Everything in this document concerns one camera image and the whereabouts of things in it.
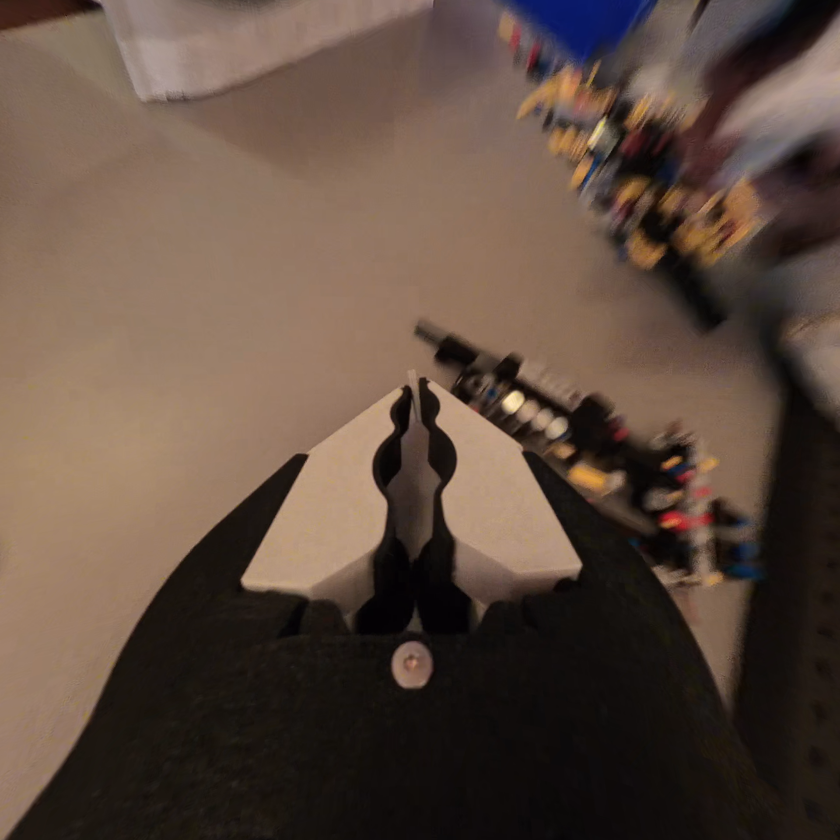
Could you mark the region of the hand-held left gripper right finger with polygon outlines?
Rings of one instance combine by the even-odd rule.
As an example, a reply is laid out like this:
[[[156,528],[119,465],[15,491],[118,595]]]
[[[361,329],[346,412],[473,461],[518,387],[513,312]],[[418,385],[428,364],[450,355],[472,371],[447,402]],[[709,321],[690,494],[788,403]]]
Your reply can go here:
[[[440,385],[418,383],[432,532],[418,556],[425,632],[468,632],[477,609],[576,581],[582,561],[520,444]]]

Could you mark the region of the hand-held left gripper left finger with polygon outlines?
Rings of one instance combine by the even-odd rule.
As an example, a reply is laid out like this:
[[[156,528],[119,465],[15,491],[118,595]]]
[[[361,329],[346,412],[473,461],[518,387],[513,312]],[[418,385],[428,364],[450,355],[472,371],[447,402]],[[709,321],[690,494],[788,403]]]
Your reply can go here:
[[[387,489],[412,409],[410,387],[396,388],[308,451],[242,574],[244,590],[330,602],[357,632],[408,627],[411,561]]]

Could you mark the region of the black toy brick engine assembly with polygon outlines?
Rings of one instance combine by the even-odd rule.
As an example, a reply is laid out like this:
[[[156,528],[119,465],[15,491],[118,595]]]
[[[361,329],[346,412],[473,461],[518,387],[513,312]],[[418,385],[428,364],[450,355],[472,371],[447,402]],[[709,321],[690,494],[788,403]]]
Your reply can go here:
[[[751,520],[714,493],[718,459],[683,423],[639,437],[613,402],[544,365],[486,353],[430,322],[414,334],[457,371],[452,395],[546,461],[668,588],[764,579]]]

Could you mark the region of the grey desk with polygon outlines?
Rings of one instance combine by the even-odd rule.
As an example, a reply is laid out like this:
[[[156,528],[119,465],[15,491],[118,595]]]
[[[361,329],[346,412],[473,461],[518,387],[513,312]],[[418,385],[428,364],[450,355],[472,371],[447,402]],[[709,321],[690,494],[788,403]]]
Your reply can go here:
[[[2,33],[2,836],[151,597],[292,455],[406,380],[425,319],[680,419],[760,518],[780,398],[568,190],[490,2],[142,104],[102,14]]]

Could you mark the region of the dark perforated panel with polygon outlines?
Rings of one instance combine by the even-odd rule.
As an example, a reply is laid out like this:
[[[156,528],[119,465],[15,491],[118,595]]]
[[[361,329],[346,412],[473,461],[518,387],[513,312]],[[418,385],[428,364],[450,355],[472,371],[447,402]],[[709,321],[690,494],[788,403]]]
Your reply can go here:
[[[734,720],[791,838],[838,838],[839,437],[781,338],[780,429]]]

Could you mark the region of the pile of toy brick pieces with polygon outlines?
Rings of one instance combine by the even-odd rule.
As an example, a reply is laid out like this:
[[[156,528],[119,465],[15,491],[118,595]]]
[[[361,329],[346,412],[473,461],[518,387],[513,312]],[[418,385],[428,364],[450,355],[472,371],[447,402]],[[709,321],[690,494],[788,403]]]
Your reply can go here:
[[[534,85],[517,120],[541,119],[549,153],[570,167],[570,190],[620,257],[640,270],[703,277],[764,226],[748,180],[709,192],[683,178],[678,138],[696,117],[675,96],[632,94],[624,78],[601,85],[599,59],[563,58],[512,8],[498,34]]]

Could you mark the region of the yellow car instruction booklet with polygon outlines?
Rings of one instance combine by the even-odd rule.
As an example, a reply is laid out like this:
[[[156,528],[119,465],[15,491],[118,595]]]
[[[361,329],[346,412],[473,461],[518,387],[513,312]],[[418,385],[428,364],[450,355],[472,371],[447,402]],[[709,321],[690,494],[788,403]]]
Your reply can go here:
[[[432,1],[103,1],[142,102],[212,97]]]

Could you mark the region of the blue storage bin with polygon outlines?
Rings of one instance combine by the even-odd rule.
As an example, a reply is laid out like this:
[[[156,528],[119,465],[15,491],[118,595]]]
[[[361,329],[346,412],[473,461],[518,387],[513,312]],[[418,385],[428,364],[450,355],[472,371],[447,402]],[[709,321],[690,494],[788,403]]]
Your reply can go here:
[[[501,1],[534,39],[576,60],[609,53],[644,25],[656,1]]]

